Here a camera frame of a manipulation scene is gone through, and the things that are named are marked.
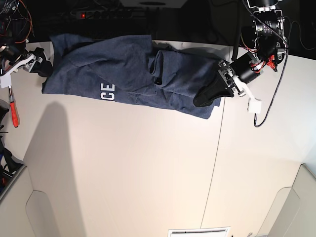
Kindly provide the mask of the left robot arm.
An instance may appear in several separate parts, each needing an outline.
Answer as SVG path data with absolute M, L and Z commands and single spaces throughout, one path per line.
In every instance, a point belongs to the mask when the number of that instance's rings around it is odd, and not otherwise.
M 277 71 L 277 66 L 287 57 L 287 42 L 284 35 L 284 17 L 277 7 L 277 0 L 244 0 L 243 6 L 250 13 L 253 21 L 252 29 L 246 31 L 250 37 L 250 45 L 246 45 L 242 36 L 241 24 L 237 25 L 236 43 L 241 42 L 247 53 L 237 57 L 237 47 L 233 48 L 232 62 L 220 61 L 217 66 L 218 78 L 201 88 L 193 99 L 196 107 L 206 107 L 221 97 L 247 95 L 250 105 L 248 110 L 255 112 L 260 106 L 247 86 L 258 78 L 265 67 Z

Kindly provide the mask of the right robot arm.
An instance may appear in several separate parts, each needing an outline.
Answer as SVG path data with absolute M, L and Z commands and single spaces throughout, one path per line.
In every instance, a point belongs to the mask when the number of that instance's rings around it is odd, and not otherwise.
M 36 73 L 46 78 L 51 76 L 53 66 L 47 60 L 43 48 L 26 49 L 33 33 L 30 11 L 22 0 L 0 2 L 0 75 L 3 76 L 15 65 L 18 69 Z

